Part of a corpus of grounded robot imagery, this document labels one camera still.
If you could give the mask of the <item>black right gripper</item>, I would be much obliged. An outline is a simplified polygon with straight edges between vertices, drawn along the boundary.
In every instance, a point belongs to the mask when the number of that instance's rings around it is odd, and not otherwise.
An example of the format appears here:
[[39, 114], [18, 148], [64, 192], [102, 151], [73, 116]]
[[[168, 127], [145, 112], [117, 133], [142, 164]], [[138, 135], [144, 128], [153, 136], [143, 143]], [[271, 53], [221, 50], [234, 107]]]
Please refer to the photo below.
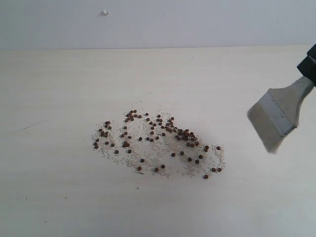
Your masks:
[[316, 85], [316, 45], [307, 52], [307, 56], [297, 66], [298, 71]]

